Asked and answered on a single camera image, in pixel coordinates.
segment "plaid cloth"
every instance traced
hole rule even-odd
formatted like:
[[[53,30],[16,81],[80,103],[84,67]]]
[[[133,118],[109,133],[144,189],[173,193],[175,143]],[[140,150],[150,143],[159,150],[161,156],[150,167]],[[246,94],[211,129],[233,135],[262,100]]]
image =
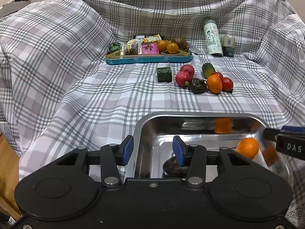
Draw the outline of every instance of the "plaid cloth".
[[[136,34],[182,36],[206,52],[203,19],[236,38],[234,58],[193,56],[195,77],[211,62],[233,94],[195,95],[158,83],[157,67],[107,65],[109,43]],[[0,20],[0,128],[22,154],[20,178],[85,145],[98,150],[133,134],[155,111],[252,113],[270,127],[305,125],[305,24],[285,0],[44,0]],[[305,164],[290,158],[304,226]]]

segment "tray rim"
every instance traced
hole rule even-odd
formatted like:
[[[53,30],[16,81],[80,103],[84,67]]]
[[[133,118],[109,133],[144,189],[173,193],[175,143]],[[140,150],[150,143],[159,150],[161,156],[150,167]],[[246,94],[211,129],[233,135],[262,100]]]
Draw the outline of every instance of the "tray rim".
[[[134,150],[132,152],[132,155],[129,159],[129,162],[126,166],[125,171],[125,177],[124,182],[127,178],[132,178],[135,173],[135,164],[137,160],[138,150],[139,150],[139,144],[140,144],[140,137],[141,137],[141,131],[143,128],[143,125],[156,117],[163,117],[163,116],[173,116],[173,117],[239,117],[239,118],[253,118],[257,121],[259,121],[264,127],[269,128],[269,125],[261,119],[260,117],[250,114],[250,113],[218,113],[218,112],[166,112],[166,111],[158,111],[158,112],[152,112],[150,114],[147,114],[143,116],[136,124],[135,130],[134,130]],[[289,166],[288,158],[284,154],[279,153],[279,156],[281,160],[285,163],[285,166],[287,168],[287,171],[289,173],[289,185],[291,188],[293,188],[293,172],[291,167]]]

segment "pink snack package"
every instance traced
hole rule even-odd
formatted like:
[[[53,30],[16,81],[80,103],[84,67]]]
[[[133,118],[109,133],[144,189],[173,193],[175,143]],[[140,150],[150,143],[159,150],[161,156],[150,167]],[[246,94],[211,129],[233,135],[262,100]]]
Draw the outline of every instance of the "pink snack package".
[[[157,43],[142,45],[142,54],[159,54]]]

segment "cucumber piece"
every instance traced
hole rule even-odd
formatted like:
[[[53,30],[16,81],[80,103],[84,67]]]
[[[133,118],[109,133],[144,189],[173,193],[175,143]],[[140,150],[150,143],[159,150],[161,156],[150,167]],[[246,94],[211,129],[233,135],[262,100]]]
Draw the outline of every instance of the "cucumber piece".
[[[202,75],[205,79],[211,76],[215,72],[215,69],[211,63],[205,63],[202,65]]]
[[[172,73],[170,67],[157,68],[157,78],[159,83],[172,81]]]

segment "screw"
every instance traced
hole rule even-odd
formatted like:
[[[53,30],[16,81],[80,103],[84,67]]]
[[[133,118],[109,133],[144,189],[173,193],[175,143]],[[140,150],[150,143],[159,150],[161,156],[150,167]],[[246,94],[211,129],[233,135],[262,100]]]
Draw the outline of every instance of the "screw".
[[[155,187],[158,186],[158,184],[157,184],[157,183],[150,183],[149,186],[150,186],[151,188],[155,188]]]
[[[106,177],[104,179],[104,183],[108,184],[108,185],[116,185],[118,184],[119,180],[116,177]]]
[[[190,178],[188,179],[188,182],[189,182],[190,184],[196,185],[196,184],[202,183],[203,180],[202,180],[202,178],[200,178],[200,177],[190,177]]]

